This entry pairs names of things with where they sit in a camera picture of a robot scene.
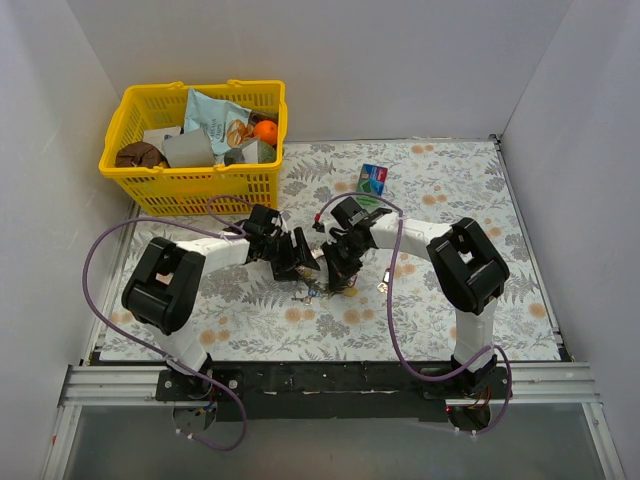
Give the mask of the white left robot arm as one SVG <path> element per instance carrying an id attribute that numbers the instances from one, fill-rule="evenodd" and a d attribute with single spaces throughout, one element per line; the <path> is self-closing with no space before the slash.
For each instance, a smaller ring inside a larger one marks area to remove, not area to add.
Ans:
<path id="1" fill-rule="evenodd" d="M 256 261 L 269 263 L 276 281 L 298 280 L 301 268 L 320 269 L 300 227 L 289 230 L 278 211 L 255 205 L 247 219 L 219 233 L 180 242 L 153 238 L 124 288 L 123 307 L 151 332 L 190 399 L 205 398 L 213 386 L 190 321 L 201 279 Z"/>

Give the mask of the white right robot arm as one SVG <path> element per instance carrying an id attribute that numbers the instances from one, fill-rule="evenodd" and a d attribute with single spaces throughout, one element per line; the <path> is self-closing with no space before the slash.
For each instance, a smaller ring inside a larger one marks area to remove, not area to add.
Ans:
<path id="1" fill-rule="evenodd" d="M 506 355 L 493 339 L 497 301 L 510 277 L 506 262 L 471 218 L 463 217 L 453 224 L 415 220 L 383 198 L 378 200 L 385 206 L 369 212 L 356 201 L 359 196 L 356 192 L 339 194 L 314 217 L 314 228 L 325 233 L 327 245 L 338 248 L 337 260 L 326 257 L 328 268 L 341 277 L 343 273 L 337 268 L 347 261 L 360 259 L 370 249 L 390 250 L 387 324 L 400 364 L 421 382 L 452 379 L 460 395 L 479 395 L 489 384 L 488 374 L 495 368 L 496 356 Z M 454 307 L 457 337 L 452 370 L 446 374 L 421 374 L 401 352 L 393 320 L 394 273 L 401 253 L 432 264 L 442 293 Z"/>

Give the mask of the large metal key ring disc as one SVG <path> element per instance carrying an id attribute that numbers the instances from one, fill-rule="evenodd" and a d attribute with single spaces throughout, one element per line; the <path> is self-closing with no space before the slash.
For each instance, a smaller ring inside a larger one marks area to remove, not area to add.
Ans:
<path id="1" fill-rule="evenodd" d="M 298 271 L 304 280 L 326 283 L 329 271 L 323 250 L 320 247 L 312 249 L 310 258 L 304 261 Z"/>

